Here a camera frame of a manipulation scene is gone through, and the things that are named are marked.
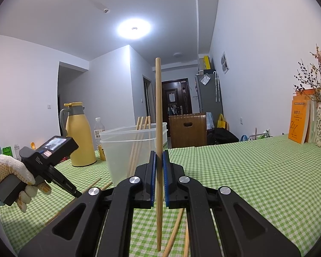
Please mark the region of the white gloved left hand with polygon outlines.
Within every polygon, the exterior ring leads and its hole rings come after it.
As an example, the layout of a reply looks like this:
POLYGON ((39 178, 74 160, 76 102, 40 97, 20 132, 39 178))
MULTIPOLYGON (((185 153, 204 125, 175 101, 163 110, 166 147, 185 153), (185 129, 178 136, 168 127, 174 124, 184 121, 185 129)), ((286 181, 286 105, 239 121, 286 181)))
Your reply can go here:
POLYGON ((27 205, 32 198, 36 197, 38 190, 46 195, 51 194, 51 187, 46 182, 36 184, 34 176, 21 161, 8 155, 0 154, 0 183, 9 175, 16 176, 26 184, 25 189, 19 193, 15 201, 23 213, 27 211, 27 205))

